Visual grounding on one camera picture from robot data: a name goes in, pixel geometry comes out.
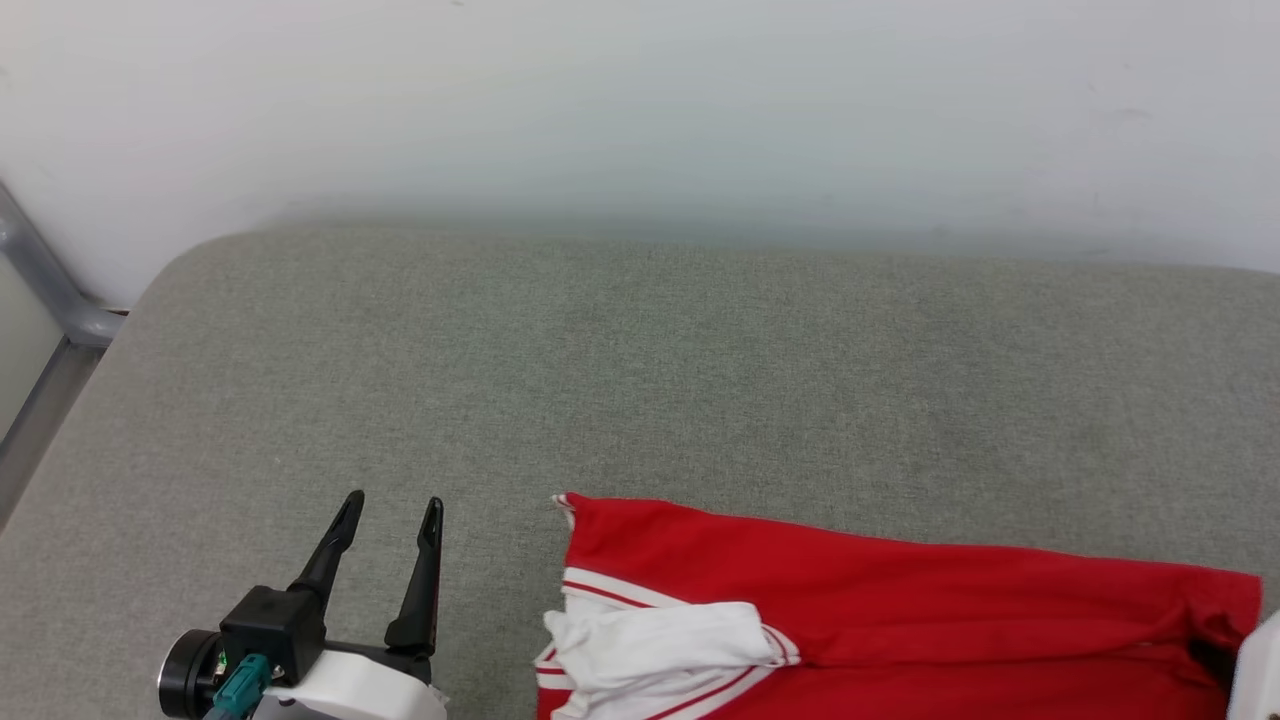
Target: gray cushion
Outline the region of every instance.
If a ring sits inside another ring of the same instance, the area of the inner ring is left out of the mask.
[[[454,720],[531,716],[559,491],[1272,579],[1277,407],[1265,274],[223,240],[147,291],[0,534],[0,702],[157,716],[172,641],[288,583],[356,487],[330,637],[380,639],[442,496]]]

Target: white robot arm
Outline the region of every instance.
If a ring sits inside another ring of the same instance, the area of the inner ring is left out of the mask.
[[[347,497],[311,560],[284,591],[252,588],[220,632],[188,630],[156,682],[160,708],[189,720],[445,720],[431,687],[444,503],[433,497],[419,555],[385,647],[333,642],[324,612],[365,493]]]

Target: white wall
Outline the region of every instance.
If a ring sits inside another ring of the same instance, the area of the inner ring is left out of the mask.
[[[343,218],[1280,270],[1276,0],[0,0],[0,179],[133,302]]]
[[[0,438],[63,338],[52,315],[0,255]]]

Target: white object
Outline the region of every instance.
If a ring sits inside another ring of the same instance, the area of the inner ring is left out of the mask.
[[[1244,638],[1226,719],[1267,720],[1274,714],[1280,714],[1280,612]]]
[[[534,664],[539,687],[572,691],[553,720],[692,720],[799,661],[751,603],[690,605],[585,570],[564,574],[575,587],[564,588],[563,612],[544,615],[553,639]]]
[[[572,616],[547,612],[556,657],[579,691],[603,701],[672,673],[773,662],[749,602],[716,602]]]
[[[351,652],[326,650],[297,687],[264,694],[253,720],[447,720],[434,687]]]

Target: metal pipe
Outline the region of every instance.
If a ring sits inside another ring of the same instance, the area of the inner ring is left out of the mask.
[[[90,347],[111,345],[111,340],[124,324],[124,318],[84,300],[3,184],[0,184],[0,252],[9,258],[36,297],[49,307],[67,340]]]

